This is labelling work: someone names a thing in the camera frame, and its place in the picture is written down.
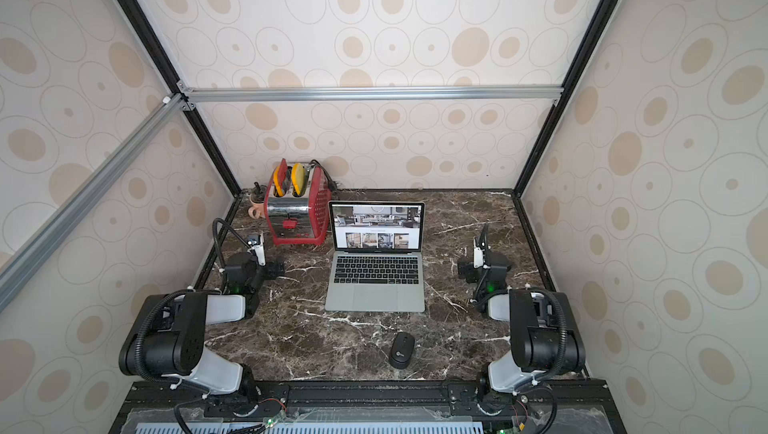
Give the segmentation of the black wireless mouse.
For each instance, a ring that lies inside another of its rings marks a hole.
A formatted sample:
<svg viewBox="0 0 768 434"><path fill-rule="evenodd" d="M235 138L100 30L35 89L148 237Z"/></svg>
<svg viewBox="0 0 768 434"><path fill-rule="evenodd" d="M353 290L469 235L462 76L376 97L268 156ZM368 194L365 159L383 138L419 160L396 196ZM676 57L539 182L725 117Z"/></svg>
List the black wireless mouse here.
<svg viewBox="0 0 768 434"><path fill-rule="evenodd" d="M391 344L388 363L395 369L407 368L415 350L415 338L407 332L398 332Z"/></svg>

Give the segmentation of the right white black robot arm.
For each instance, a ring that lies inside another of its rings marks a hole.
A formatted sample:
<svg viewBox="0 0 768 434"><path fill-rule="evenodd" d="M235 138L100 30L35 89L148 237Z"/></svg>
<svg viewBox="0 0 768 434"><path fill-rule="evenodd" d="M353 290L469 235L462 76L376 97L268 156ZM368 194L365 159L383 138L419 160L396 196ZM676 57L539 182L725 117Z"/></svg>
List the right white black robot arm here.
<svg viewBox="0 0 768 434"><path fill-rule="evenodd" d="M470 304L509 327L507 352L488 364L479 383L486 391L517 395L581 371L586 349L567 296L540 287L511 287L507 274L512 268L508 257L490 247L487 224L474 238L472 255L457 262L458 277L475 286Z"/></svg>

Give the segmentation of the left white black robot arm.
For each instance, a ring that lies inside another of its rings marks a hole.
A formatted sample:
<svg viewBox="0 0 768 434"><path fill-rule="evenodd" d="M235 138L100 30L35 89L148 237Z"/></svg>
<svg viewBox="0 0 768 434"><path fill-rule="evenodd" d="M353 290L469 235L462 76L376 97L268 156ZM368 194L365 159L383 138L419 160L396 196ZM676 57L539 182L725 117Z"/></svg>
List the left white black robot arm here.
<svg viewBox="0 0 768 434"><path fill-rule="evenodd" d="M245 247L226 258L221 242L214 240L223 285L148 296L118 352L118 367L124 375L189 386L208 396L260 398L252 370L211 351L205 346L205 333L211 325L252 318L263 284L282 276L285 265L266 259L262 233L243 237L227 221L214 219L212 232L222 231Z"/></svg>

